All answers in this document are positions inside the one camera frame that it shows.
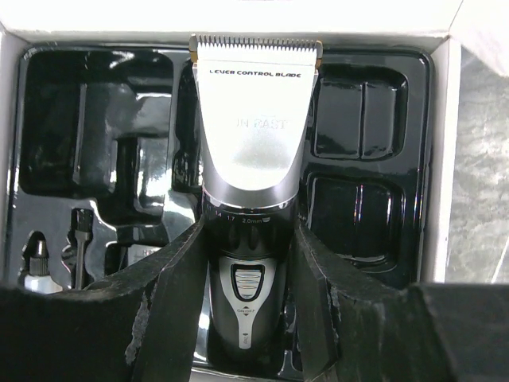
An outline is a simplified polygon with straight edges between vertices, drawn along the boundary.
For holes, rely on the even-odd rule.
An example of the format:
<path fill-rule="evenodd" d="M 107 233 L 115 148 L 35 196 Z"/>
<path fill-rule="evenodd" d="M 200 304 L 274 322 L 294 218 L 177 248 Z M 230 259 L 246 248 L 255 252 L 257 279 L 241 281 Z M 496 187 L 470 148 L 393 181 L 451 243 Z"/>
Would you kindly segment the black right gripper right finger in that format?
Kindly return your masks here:
<path fill-rule="evenodd" d="M 294 234 L 293 293 L 307 381 L 505 381 L 508 288 L 382 284 Z"/>

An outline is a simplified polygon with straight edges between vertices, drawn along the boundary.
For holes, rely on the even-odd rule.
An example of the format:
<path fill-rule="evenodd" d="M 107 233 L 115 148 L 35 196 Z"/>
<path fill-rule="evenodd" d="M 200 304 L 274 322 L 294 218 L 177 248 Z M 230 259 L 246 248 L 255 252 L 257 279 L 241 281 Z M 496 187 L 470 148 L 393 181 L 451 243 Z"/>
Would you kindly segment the white clipper kit box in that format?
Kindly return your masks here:
<path fill-rule="evenodd" d="M 319 41 L 277 333 L 229 360 L 212 330 L 211 244 L 186 381 L 307 381 L 294 234 L 382 284 L 444 283 L 461 52 L 508 74 L 505 1 L 4 1 L 1 290 L 24 287 L 41 232 L 61 292 L 77 290 L 76 209 L 92 209 L 84 288 L 202 223 L 192 35 Z"/>

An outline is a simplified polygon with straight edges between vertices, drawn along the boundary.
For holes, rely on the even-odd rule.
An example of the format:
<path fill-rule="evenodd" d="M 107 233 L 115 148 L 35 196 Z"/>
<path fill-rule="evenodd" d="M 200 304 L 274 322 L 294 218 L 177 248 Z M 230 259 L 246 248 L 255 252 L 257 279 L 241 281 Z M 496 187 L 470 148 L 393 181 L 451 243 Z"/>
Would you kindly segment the black silver hair clipper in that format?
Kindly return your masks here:
<path fill-rule="evenodd" d="M 258 359 L 280 325 L 319 41 L 192 35 L 212 330 Z"/>

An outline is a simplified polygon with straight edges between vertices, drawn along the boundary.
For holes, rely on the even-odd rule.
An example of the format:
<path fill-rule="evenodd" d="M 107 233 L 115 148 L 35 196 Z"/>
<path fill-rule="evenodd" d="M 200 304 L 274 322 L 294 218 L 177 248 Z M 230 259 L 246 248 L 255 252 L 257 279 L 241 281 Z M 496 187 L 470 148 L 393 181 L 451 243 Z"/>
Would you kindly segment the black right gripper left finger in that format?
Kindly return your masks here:
<path fill-rule="evenodd" d="M 2 380 L 188 380 L 207 271 L 203 228 L 85 290 L 2 288 Z"/>

